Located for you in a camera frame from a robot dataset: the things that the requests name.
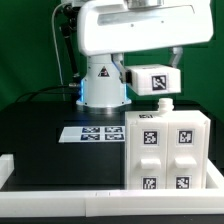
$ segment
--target white block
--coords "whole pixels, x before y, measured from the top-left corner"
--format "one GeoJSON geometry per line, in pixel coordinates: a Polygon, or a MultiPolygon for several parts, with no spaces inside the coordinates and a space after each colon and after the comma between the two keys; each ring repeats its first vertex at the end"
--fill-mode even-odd
{"type": "Polygon", "coordinates": [[[158,111],[126,112],[127,189],[205,188],[210,120],[172,109],[160,99],[158,111]]]}
{"type": "Polygon", "coordinates": [[[0,157],[0,189],[3,187],[13,170],[13,155],[2,155],[0,157]]]}
{"type": "Polygon", "coordinates": [[[205,188],[210,120],[199,111],[173,111],[167,119],[167,188],[205,188]]]}
{"type": "Polygon", "coordinates": [[[138,95],[181,92],[180,70],[163,65],[129,66],[132,84],[128,86],[138,95]]]}
{"type": "Polygon", "coordinates": [[[151,118],[154,114],[126,113],[127,189],[162,189],[166,186],[168,124],[161,117],[151,118]]]}

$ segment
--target white tray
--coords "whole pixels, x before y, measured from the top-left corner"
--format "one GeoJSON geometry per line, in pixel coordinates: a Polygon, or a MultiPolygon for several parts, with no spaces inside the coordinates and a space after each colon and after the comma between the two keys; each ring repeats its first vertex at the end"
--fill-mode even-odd
{"type": "MultiPolygon", "coordinates": [[[[13,170],[3,158],[0,187],[13,170]]],[[[203,190],[0,192],[0,205],[0,217],[224,214],[224,178],[208,161],[203,190]]]]}

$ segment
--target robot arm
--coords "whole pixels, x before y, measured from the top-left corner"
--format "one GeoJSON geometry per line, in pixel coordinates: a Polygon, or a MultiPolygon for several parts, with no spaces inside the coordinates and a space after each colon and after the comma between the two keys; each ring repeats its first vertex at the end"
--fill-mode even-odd
{"type": "Polygon", "coordinates": [[[96,0],[78,17],[86,56],[206,42],[212,34],[210,0],[96,0]]]}
{"type": "Polygon", "coordinates": [[[85,108],[129,104],[126,80],[138,95],[179,93],[180,70],[175,67],[182,55],[180,46],[206,42],[213,35],[210,0],[73,0],[72,5],[81,6],[78,47],[87,56],[87,74],[77,104],[85,108]],[[124,52],[164,47],[175,47],[173,68],[124,68],[120,63],[124,52]]]}

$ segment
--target black table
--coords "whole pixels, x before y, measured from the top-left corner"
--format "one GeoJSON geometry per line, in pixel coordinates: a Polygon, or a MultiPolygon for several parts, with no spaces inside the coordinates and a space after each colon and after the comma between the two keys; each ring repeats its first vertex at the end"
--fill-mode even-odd
{"type": "MultiPolygon", "coordinates": [[[[189,101],[177,110],[201,110],[189,101]]],[[[127,110],[156,110],[157,102],[133,102],[127,110]]],[[[97,115],[70,102],[11,104],[0,112],[0,155],[13,153],[15,171],[1,191],[107,190],[124,188],[124,143],[58,143],[64,126],[124,126],[125,112],[97,115]]],[[[212,128],[209,156],[215,162],[212,128]]],[[[0,223],[223,223],[224,215],[0,219],[0,223]]]]}

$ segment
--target green wall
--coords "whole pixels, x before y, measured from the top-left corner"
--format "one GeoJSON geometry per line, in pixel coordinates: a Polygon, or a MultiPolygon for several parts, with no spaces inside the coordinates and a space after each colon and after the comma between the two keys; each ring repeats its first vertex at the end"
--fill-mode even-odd
{"type": "MultiPolygon", "coordinates": [[[[30,91],[59,85],[54,52],[51,15],[57,0],[0,0],[0,109],[30,91]]],[[[215,35],[209,43],[184,47],[180,63],[182,93],[177,100],[193,100],[224,121],[224,1],[213,0],[215,35]]],[[[61,16],[57,24],[63,22],[61,16]]],[[[63,40],[57,32],[66,84],[72,79],[63,40]]],[[[85,71],[85,60],[78,53],[78,67],[85,71]]],[[[167,64],[168,49],[128,53],[125,64],[167,64]]],[[[132,99],[139,97],[129,91],[132,99]]],[[[50,100],[42,96],[37,100],[50,100]]]]}

